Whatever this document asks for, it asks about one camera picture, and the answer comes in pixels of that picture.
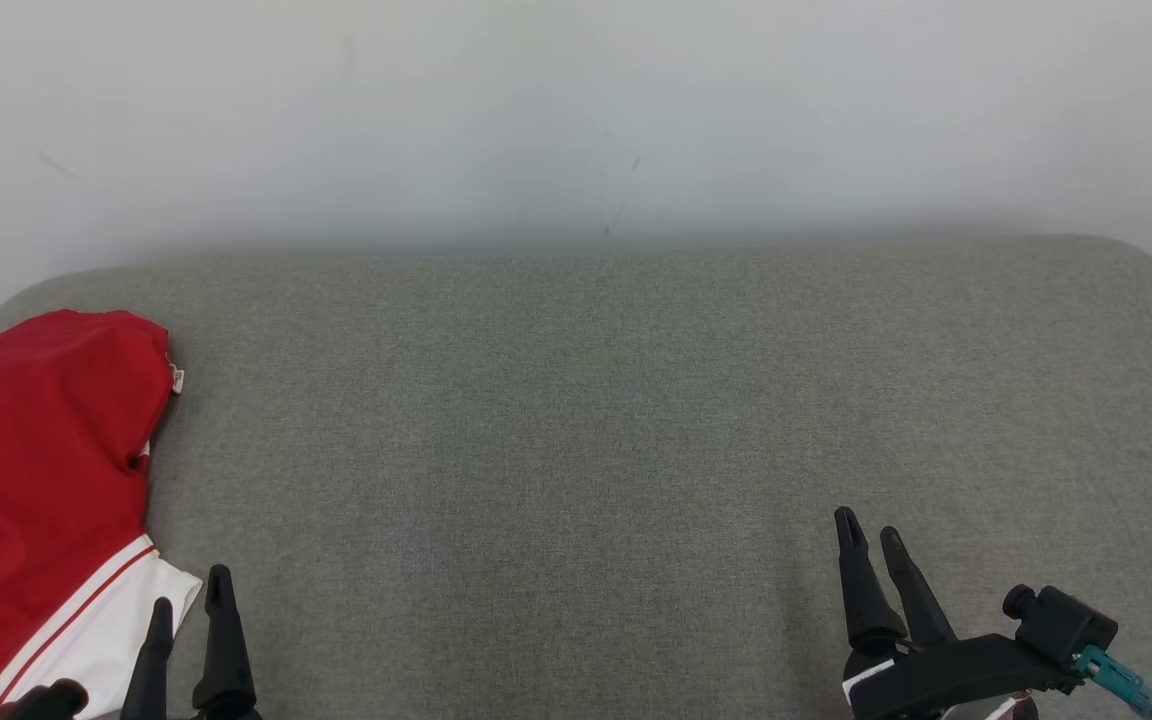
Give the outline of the red shirt with white sleeves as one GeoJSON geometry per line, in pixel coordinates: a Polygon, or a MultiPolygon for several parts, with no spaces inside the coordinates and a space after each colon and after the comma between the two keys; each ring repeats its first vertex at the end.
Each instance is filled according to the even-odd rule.
{"type": "Polygon", "coordinates": [[[0,708],[77,682],[79,719],[122,706],[157,600],[179,632],[200,579],[147,537],[147,450],[0,445],[0,708]]]}

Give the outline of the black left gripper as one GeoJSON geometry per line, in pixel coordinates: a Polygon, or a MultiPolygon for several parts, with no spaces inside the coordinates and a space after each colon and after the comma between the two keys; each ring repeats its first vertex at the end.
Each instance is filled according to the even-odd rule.
{"type": "MultiPolygon", "coordinates": [[[[197,714],[189,720],[264,720],[256,710],[252,667],[228,566],[211,566],[204,609],[204,673],[194,689],[197,714]]],[[[157,598],[129,679],[122,720],[166,720],[166,670],[173,646],[172,601],[157,598]]]]}

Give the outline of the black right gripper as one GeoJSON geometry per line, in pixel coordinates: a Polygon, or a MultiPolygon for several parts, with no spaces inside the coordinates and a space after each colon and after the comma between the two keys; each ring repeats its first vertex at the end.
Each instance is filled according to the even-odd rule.
{"type": "Polygon", "coordinates": [[[855,511],[838,507],[835,526],[847,642],[851,650],[895,647],[905,639],[908,630],[916,646],[937,646],[910,653],[847,688],[854,720],[927,720],[937,712],[970,702],[1023,691],[1073,694],[1082,685],[1078,675],[1005,635],[988,634],[956,642],[941,602],[915,564],[905,541],[895,528],[884,526],[884,562],[901,598],[905,630],[904,621],[892,609],[878,582],[870,562],[867,537],[855,511]]]}

